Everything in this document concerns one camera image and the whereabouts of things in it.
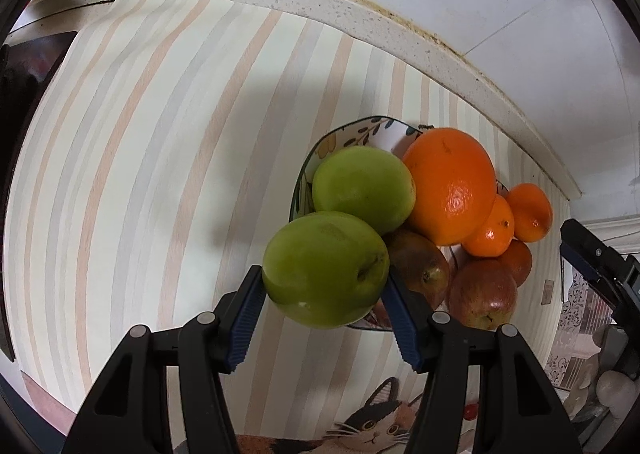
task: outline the cat whisker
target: cat whisker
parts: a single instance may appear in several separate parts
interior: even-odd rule
[[[351,434],[356,434],[356,433],[350,430],[344,430],[344,429],[329,429],[328,431],[325,432],[325,434],[341,434],[343,436],[350,436]]]
[[[322,439],[345,438],[347,436],[351,436],[351,434],[325,434]]]
[[[343,423],[342,421],[334,421],[334,425],[337,425],[338,427],[344,427],[344,428],[347,428],[347,429],[351,429],[354,432],[360,432],[359,430],[356,429],[356,427],[353,427],[353,426],[351,426],[349,424]]]

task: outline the wood grain stripe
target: wood grain stripe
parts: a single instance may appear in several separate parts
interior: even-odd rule
[[[429,89],[431,80],[426,74],[420,79],[420,123],[429,124]]]
[[[113,23],[118,19],[119,15],[121,15],[123,11],[128,11],[129,7],[129,0],[124,0],[121,3],[115,4],[110,8],[104,18],[100,21],[89,24],[78,34],[71,44],[71,47],[69,47],[64,63],[60,66],[55,80],[52,81],[50,87],[45,93],[45,96],[40,101],[41,107],[36,110],[36,115],[30,124],[30,129],[24,139],[22,149],[18,157],[18,162],[15,166],[11,198],[6,210],[7,220],[5,224],[5,232],[8,229],[8,233],[5,233],[4,245],[7,248],[13,247],[14,243],[18,243],[18,232],[22,231],[22,225],[20,224],[22,221],[22,213],[27,208],[26,204],[30,200],[28,193],[25,192],[26,184],[30,177],[29,170],[34,167],[34,163],[36,163],[35,160],[41,156],[40,145],[36,144],[36,142],[44,143],[44,145],[46,145],[46,127],[49,124],[49,121],[53,119],[56,114],[59,114],[56,113],[55,108],[45,108],[44,106],[57,105],[62,92],[66,89],[66,85],[72,77],[77,76],[78,72],[82,74],[81,71],[78,71],[78,66],[82,61],[85,52],[88,52],[89,46],[87,42],[95,35],[98,27]],[[14,299],[14,296],[10,294],[10,291],[24,289],[24,283],[22,282],[23,276],[17,271],[19,262],[21,260],[24,261],[24,249],[20,256],[18,256],[18,254],[12,254],[11,257],[7,257],[6,254],[3,254],[2,260],[4,261],[4,264],[2,265],[4,268],[3,277],[5,282],[4,296],[7,304],[7,311],[9,312],[9,324],[14,328],[12,329],[13,336],[18,336],[22,334],[17,331],[17,329],[22,325],[21,312],[14,310],[15,313],[12,314],[10,301]],[[25,348],[24,341],[15,341],[14,345],[16,346],[17,357],[20,360],[22,367],[26,368],[27,349]]]
[[[338,360],[335,362],[334,374],[332,375],[331,382],[327,388],[327,394],[324,397],[324,405],[322,405],[318,423],[316,424],[315,437],[321,437],[322,434],[331,428],[334,423],[335,414],[338,411],[338,407],[340,407],[344,389],[349,377],[351,376],[351,370],[353,369],[353,362],[356,358],[360,338],[364,332],[366,331],[351,328],[345,329],[344,331]]]
[[[340,335],[343,335],[345,331],[346,328],[311,329],[306,343],[305,360],[300,369],[296,392],[287,417],[284,437],[295,438],[301,428],[308,428],[309,421],[305,421],[305,410],[308,408],[310,400],[312,404],[313,398],[317,397],[318,392],[324,390],[319,378],[322,371],[327,370],[326,363],[332,352],[337,352],[335,341],[341,340]]]
[[[95,220],[98,215],[100,199],[104,192],[104,186],[111,170],[111,164],[115,158],[118,146],[122,141],[129,121],[145,93],[151,80],[162,65],[166,54],[171,49],[178,36],[187,29],[196,18],[204,11],[210,0],[198,0],[196,5],[189,11],[187,16],[178,26],[169,33],[160,45],[154,50],[148,63],[143,69],[140,78],[134,85],[124,107],[118,116],[116,124],[111,132],[107,145],[102,152],[100,163],[95,173],[94,182],[91,185],[82,230],[80,233],[80,250],[78,252],[78,263],[76,264],[76,339],[78,341],[78,357],[80,360],[80,372],[85,390],[89,391],[92,384],[91,368],[87,350],[87,328],[86,328],[86,287],[87,273],[89,270],[89,258],[91,256],[91,242],[94,234]]]
[[[175,84],[174,90],[172,90],[162,106],[162,113],[158,116],[153,134],[146,145],[127,202],[113,269],[110,326],[111,346],[113,348],[118,345],[123,333],[126,331],[126,320],[124,318],[125,299],[127,294],[132,296],[132,293],[127,291],[131,254],[134,248],[134,241],[139,238],[138,226],[143,214],[143,205],[146,197],[150,194],[150,190],[152,191],[152,188],[150,188],[152,176],[158,168],[162,146],[165,144],[170,130],[175,124],[188,92],[194,87],[194,82],[197,83],[196,78],[202,67],[212,56],[213,58],[218,56],[215,61],[220,61],[219,56],[223,52],[221,48],[223,37],[243,9],[244,5],[234,3],[222,17],[212,23],[209,33],[202,40],[202,45],[184,68],[180,79]],[[207,70],[211,72],[215,68],[208,68]]]
[[[378,103],[380,74],[382,72],[382,66],[385,63],[385,55],[386,53],[382,50],[371,48],[369,65],[367,66],[367,76],[364,80],[362,101],[360,102],[360,113],[358,114],[360,118],[370,116]]]
[[[78,192],[81,187],[81,182],[77,181],[74,184],[72,178],[75,173],[77,173],[76,178],[85,177],[86,168],[92,156],[92,150],[95,148],[95,141],[100,134],[99,128],[104,126],[106,114],[109,112],[108,109],[104,108],[105,104],[108,104],[111,100],[109,91],[122,90],[124,82],[127,80],[130,70],[134,65],[136,52],[142,44],[147,43],[148,40],[154,40],[156,36],[154,27],[160,19],[165,18],[164,22],[167,23],[170,21],[171,16],[165,14],[167,11],[172,11],[175,2],[176,0],[164,0],[159,7],[155,7],[151,11],[145,8],[145,11],[141,14],[142,22],[140,22],[140,25],[135,30],[133,37],[127,42],[124,48],[117,52],[114,60],[100,74],[100,82],[95,88],[93,97],[86,107],[83,106],[83,108],[81,108],[83,111],[82,119],[78,124],[78,128],[70,145],[68,145],[68,150],[66,150],[65,160],[53,196],[53,205],[50,209],[44,261],[45,278],[56,278],[57,262],[60,262],[61,267],[64,265],[62,274],[58,278],[63,280],[66,276],[66,263],[69,254],[66,253],[66,250],[68,250],[68,240],[65,238],[68,237],[68,233],[65,232],[62,239],[60,239],[61,227],[64,228],[62,225],[63,209],[65,205],[70,208],[69,212],[67,212],[68,219],[66,221],[70,225],[76,200],[78,199]],[[163,25],[159,28],[158,32],[164,29],[166,28]],[[91,134],[91,127],[98,128],[98,130],[94,131],[93,135]],[[60,254],[60,241],[63,243],[62,254]],[[52,364],[60,386],[60,394],[63,401],[68,402],[69,391],[65,383],[64,365],[69,365],[70,353],[66,340],[66,319],[64,318],[67,297],[65,288],[66,285],[64,281],[61,281],[58,285],[55,285],[53,282],[47,282],[44,287],[44,295],[49,344],[51,350],[56,352],[56,354],[52,355]],[[58,336],[64,337],[64,339],[59,341]]]
[[[418,378],[417,373],[414,370],[410,370],[406,375],[402,389],[400,390],[399,399],[401,402],[408,402],[414,392],[415,381]]]
[[[316,122],[311,131],[311,143],[309,150],[313,148],[316,142],[324,136],[331,128],[331,123],[334,119],[335,108],[338,105],[338,98],[340,98],[340,90],[342,88],[342,82],[344,81],[344,74],[347,70],[347,64],[349,63],[349,55],[351,55],[351,48],[353,47],[353,39],[347,34],[342,34],[340,43],[338,43],[338,49],[335,52],[334,63],[329,71],[329,78],[326,81],[324,88],[324,95],[322,95],[322,101],[318,108],[318,115],[316,116]]]
[[[391,91],[389,92],[389,116],[402,119],[402,102],[404,101],[404,77],[406,63],[400,58],[394,60],[394,70],[391,74]]]
[[[100,58],[106,51],[111,39],[113,39],[114,34],[120,24],[128,18],[130,15],[139,11],[140,8],[143,7],[146,0],[138,0],[138,2],[134,5],[133,8],[128,10],[126,13],[122,14],[118,17],[107,29],[107,31],[102,36],[102,40],[98,45],[97,50],[95,50],[94,56],[92,56],[89,63],[84,68],[84,71],[81,73],[76,85],[69,93],[69,96],[66,98],[65,103],[62,106],[62,110],[58,114],[58,118],[56,119],[56,123],[53,126],[53,130],[49,135],[49,140],[47,141],[47,146],[45,147],[44,153],[42,154],[42,158],[40,160],[40,166],[38,167],[38,174],[36,176],[35,184],[33,185],[33,191],[31,192],[31,202],[29,207],[29,216],[27,218],[26,232],[25,232],[25,243],[24,243],[24,272],[23,272],[23,285],[22,288],[24,290],[24,302],[25,302],[25,311],[26,311],[26,320],[27,320],[27,333],[29,335],[29,341],[31,344],[31,351],[33,352],[33,361],[35,363],[36,371],[38,372],[38,381],[41,386],[46,390],[47,384],[44,378],[44,372],[42,370],[42,364],[40,361],[40,355],[38,354],[38,348],[36,346],[35,339],[35,331],[33,327],[33,313],[31,309],[31,246],[33,243],[33,225],[36,216],[36,208],[38,206],[38,199],[40,198],[40,191],[42,189],[42,182],[44,180],[44,175],[47,170],[47,166],[49,165],[49,159],[51,158],[51,153],[53,151],[53,147],[58,138],[58,134],[60,133],[60,129],[62,128],[63,123],[65,122],[66,115],[69,112],[74,101],[76,101],[76,97],[80,92],[80,89],[84,85],[87,77],[94,70],[96,64],[100,61]]]
[[[380,351],[378,352],[378,358],[376,358],[376,363],[373,366],[373,372],[369,378],[369,384],[367,385],[367,390],[364,392],[360,406],[364,405],[367,398],[374,390],[376,390],[376,387],[380,385],[380,382],[382,381],[380,380],[380,377],[382,377],[382,373],[385,369],[386,360],[389,357],[389,351],[391,350],[393,342],[393,335],[391,333],[385,333],[385,337],[382,339],[382,345],[380,346]]]
[[[436,127],[446,127],[446,118],[444,116],[444,96],[447,91],[444,87],[438,88],[438,122],[434,123]]]
[[[458,97],[449,93],[449,126],[458,127]]]
[[[292,113],[300,84],[321,31],[322,24],[314,21],[305,23],[271,97],[249,163],[244,171],[238,199],[231,216],[218,270],[214,303],[223,293],[234,287],[231,283],[235,284],[236,279],[244,275],[250,243],[254,239],[260,211],[263,208],[262,201],[280,149],[283,131],[287,127],[287,119]],[[252,382],[252,392],[244,422],[246,434],[260,433],[278,352],[278,342],[284,324],[283,316],[272,315],[274,308],[269,307],[270,311],[265,324],[269,326],[269,331],[265,328],[258,349],[260,369],[255,371]]]
[[[278,23],[282,13],[271,11],[264,22],[255,33],[254,38],[244,50],[233,74],[226,83],[220,96],[218,105],[213,111],[196,157],[191,164],[191,169],[187,181],[180,196],[178,212],[175,218],[174,228],[171,234],[169,249],[164,262],[164,274],[162,277],[162,288],[160,291],[160,306],[158,308],[158,327],[168,328],[173,325],[175,295],[178,289],[178,277],[187,239],[191,230],[193,216],[195,214],[204,178],[207,169],[220,140],[220,134],[225,126],[226,120],[231,112],[231,108],[236,102],[240,89],[251,71],[254,62],[258,58],[264,43],[269,38],[275,25]]]

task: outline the orange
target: orange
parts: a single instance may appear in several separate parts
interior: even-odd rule
[[[462,241],[462,247],[474,257],[498,257],[513,239],[513,214],[507,201],[495,196],[489,218]]]
[[[429,129],[402,161],[415,182],[409,224],[438,246],[460,243],[487,219],[495,199],[489,155],[458,129]]]
[[[540,187],[532,183],[521,183],[509,191],[506,199],[513,212],[516,239],[524,243],[535,243],[549,233],[554,213]]]
[[[533,256],[529,246],[514,239],[500,257],[498,262],[511,272],[518,287],[524,284],[533,266]]]

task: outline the fruit bowl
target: fruit bowl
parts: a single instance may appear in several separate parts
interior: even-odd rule
[[[314,212],[311,186],[314,174],[323,160],[332,153],[354,145],[366,145],[389,151],[402,158],[406,150],[424,130],[433,128],[431,125],[412,127],[388,116],[368,116],[325,134],[311,149],[302,165],[298,181],[293,192],[289,220]],[[507,192],[505,186],[498,182],[497,192],[501,195]],[[460,245],[440,248],[449,262],[451,275],[468,261],[467,253]],[[364,319],[350,325],[357,329],[374,329],[391,331],[386,312],[382,303],[378,303]]]

